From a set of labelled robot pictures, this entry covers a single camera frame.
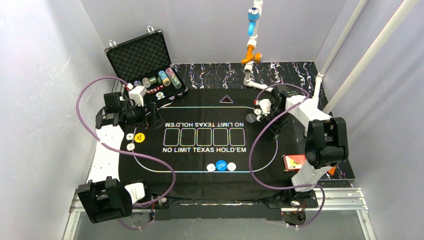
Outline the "yellow big blind button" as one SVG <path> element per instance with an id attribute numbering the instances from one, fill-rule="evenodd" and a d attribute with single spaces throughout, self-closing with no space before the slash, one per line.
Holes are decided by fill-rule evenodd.
<path id="1" fill-rule="evenodd" d="M 144 141 L 145 141 L 145 139 L 146 139 L 146 136 L 145 136 L 145 134 L 144 134 L 144 133 L 142 133 L 142 132 L 135 134 L 135 135 L 134 135 L 134 138 L 133 138 L 133 140 L 134 140 L 136 143 L 142 143 L 142 142 L 144 142 Z"/>

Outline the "white grey poker chip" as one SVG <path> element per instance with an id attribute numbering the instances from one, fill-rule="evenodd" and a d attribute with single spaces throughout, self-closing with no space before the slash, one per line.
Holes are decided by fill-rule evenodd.
<path id="1" fill-rule="evenodd" d="M 237 166 L 236 166 L 236 164 L 234 162 L 229 162 L 227 164 L 227 170 L 230 171 L 230 172 L 235 171 L 236 168 L 237 168 Z"/>
<path id="2" fill-rule="evenodd" d="M 135 146 L 135 144 L 134 144 L 133 142 L 128 143 L 128 144 L 126 145 L 126 149 L 127 149 L 129 152 L 134 151 L 135 147 L 136 147 L 136 146 Z"/>
<path id="3" fill-rule="evenodd" d="M 262 114 L 262 111 L 260 109 L 255 109 L 254 114 L 260 116 Z"/>

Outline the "clear dealer button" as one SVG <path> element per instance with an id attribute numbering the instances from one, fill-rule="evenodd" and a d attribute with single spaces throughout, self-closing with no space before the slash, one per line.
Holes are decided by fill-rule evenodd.
<path id="1" fill-rule="evenodd" d="M 258 121 L 257 115 L 255 115 L 254 113 L 248 113 L 245 118 L 248 123 L 255 123 Z"/>

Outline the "red playing card box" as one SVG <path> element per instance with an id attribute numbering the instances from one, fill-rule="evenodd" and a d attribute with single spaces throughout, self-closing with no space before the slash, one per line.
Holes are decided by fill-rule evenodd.
<path id="1" fill-rule="evenodd" d="M 286 172 L 298 171 L 302 168 L 307 158 L 304 154 L 283 155 L 284 170 Z"/>

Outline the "blue small blind button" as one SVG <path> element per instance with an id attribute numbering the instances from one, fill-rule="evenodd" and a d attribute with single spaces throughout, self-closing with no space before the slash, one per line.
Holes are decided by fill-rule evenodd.
<path id="1" fill-rule="evenodd" d="M 219 172 L 226 171 L 228 168 L 228 164 L 225 160 L 218 160 L 215 164 L 215 168 Z"/>

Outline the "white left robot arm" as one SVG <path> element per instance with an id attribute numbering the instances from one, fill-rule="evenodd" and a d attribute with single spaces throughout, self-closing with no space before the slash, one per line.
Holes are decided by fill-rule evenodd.
<path id="1" fill-rule="evenodd" d="M 126 116 L 133 119 L 130 101 L 120 92 L 104 94 L 105 106 L 95 116 L 95 129 L 89 132 L 97 140 L 87 182 L 78 186 L 77 196 L 93 224 L 129 217 L 134 208 L 150 205 L 151 191 L 144 180 L 123 182 L 119 177 L 121 143 L 125 151 L 135 148 L 135 134 L 124 133 Z"/>

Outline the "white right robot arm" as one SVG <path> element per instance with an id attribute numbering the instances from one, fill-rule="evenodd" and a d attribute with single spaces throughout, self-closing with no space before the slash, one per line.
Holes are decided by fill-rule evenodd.
<path id="1" fill-rule="evenodd" d="M 291 182 L 296 192 L 309 192 L 327 171 L 348 159 L 347 125 L 343 118 L 319 110 L 316 99 L 288 87 L 284 83 L 272 86 L 274 102 L 264 118 L 272 123 L 268 131 L 275 139 L 287 124 L 288 114 L 304 126 L 306 161 Z"/>

